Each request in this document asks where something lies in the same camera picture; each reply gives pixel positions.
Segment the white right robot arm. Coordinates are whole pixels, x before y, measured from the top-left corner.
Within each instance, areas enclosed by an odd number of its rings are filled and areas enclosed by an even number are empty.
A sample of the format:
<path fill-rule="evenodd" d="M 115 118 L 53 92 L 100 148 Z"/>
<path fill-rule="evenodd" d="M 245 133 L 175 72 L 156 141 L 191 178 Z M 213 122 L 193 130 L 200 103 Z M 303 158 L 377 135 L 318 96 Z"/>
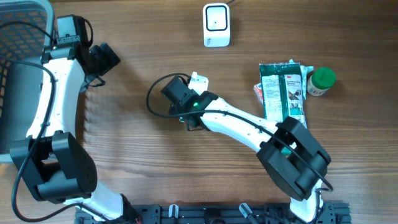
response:
<path fill-rule="evenodd" d="M 331 157 L 297 119 L 267 121 L 239 110 L 218 95 L 198 89 L 199 80 L 175 75 L 161 90 L 170 101 L 169 117 L 188 130 L 203 128 L 227 135 L 251 148 L 272 181 L 290 197 L 290 211 L 302 222 L 315 223 L 323 206 L 321 193 Z"/>

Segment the green lid jar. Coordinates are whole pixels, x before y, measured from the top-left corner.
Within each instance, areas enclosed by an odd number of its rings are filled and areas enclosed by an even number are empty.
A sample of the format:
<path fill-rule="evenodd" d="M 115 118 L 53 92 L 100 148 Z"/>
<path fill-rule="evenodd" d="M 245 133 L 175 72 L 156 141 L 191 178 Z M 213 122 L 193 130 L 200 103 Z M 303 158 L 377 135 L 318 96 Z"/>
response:
<path fill-rule="evenodd" d="M 327 67 L 320 67 L 307 80 L 307 92 L 313 96 L 321 96 L 336 82 L 335 72 Z"/>

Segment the teal tissue pack wrapper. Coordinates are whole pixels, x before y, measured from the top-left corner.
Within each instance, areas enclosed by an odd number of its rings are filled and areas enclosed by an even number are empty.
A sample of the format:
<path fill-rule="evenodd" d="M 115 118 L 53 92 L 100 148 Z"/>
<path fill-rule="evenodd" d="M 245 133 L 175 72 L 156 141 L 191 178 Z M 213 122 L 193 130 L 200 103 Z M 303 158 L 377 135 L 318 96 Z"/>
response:
<path fill-rule="evenodd" d="M 307 76 L 309 73 L 313 72 L 314 66 L 306 66 L 302 65 L 299 62 L 295 62 L 293 59 L 290 59 L 288 64 L 294 64 L 294 65 L 299 65 L 300 66 L 300 71 L 302 74 L 302 96 L 303 99 L 307 99 Z"/>

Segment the red tissue packet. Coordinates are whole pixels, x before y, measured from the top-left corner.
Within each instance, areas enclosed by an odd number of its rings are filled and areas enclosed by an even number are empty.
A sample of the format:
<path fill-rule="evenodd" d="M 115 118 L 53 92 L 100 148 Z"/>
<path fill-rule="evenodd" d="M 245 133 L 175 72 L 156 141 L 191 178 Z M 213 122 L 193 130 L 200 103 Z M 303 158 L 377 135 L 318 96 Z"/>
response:
<path fill-rule="evenodd" d="M 263 92 L 262 92 L 262 85 L 261 83 L 255 84 L 253 86 L 253 90 L 255 95 L 257 96 L 258 101 L 260 102 L 261 105 L 264 104 L 264 96 L 263 96 Z"/>

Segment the green 3M gloves pack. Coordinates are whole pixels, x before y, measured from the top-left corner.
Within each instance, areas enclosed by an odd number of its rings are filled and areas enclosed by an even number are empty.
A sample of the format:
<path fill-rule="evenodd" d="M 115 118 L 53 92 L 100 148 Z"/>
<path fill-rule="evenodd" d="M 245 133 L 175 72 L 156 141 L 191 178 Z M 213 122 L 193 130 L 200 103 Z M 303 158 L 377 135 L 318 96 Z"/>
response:
<path fill-rule="evenodd" d="M 265 119 L 281 123 L 290 116 L 306 126 L 300 66 L 288 63 L 260 64 L 259 73 Z"/>

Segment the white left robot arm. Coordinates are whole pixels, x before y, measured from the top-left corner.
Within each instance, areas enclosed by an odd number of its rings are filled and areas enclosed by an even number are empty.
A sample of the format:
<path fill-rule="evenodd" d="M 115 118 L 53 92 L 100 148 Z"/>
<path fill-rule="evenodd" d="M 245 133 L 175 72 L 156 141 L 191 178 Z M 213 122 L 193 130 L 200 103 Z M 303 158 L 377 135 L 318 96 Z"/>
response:
<path fill-rule="evenodd" d="M 98 180 L 94 160 L 75 137 L 78 96 L 119 63 L 108 44 L 93 44 L 83 17 L 57 19 L 58 37 L 43 49 L 44 73 L 38 108 L 24 140 L 11 146 L 17 182 L 39 202 L 76 207 L 97 222 L 140 223 L 128 199 Z"/>

